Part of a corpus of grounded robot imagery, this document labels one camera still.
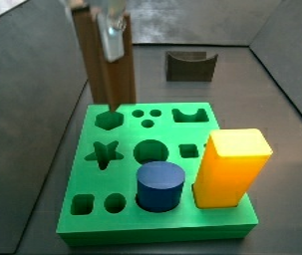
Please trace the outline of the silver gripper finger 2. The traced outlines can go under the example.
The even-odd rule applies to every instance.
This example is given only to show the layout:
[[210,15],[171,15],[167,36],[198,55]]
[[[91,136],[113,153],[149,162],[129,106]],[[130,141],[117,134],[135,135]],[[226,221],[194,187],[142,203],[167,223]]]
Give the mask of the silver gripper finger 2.
[[126,8],[127,0],[103,0],[99,7],[93,9],[93,18],[99,28],[103,53],[110,63],[125,56]]

